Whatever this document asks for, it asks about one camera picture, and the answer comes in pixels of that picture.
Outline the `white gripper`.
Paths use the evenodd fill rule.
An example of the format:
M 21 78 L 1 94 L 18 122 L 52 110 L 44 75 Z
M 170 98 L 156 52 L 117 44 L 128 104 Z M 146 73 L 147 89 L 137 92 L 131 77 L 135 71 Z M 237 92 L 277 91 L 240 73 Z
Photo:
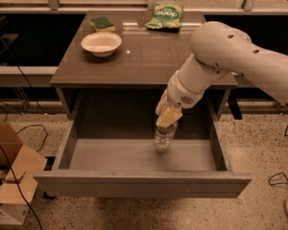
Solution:
M 156 125 L 164 128 L 172 125 L 182 117 L 181 109 L 192 108 L 203 97 L 207 87 L 204 72 L 182 74 L 176 71 L 156 106 Z

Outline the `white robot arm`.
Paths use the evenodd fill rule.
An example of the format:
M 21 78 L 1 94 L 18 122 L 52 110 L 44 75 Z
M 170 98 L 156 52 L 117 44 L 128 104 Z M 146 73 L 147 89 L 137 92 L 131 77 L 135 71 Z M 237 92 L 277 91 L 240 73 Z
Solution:
M 206 22 L 191 35 L 191 55 L 167 84 L 156 126 L 167 128 L 226 73 L 236 73 L 288 108 L 288 56 L 254 45 L 244 32 Z

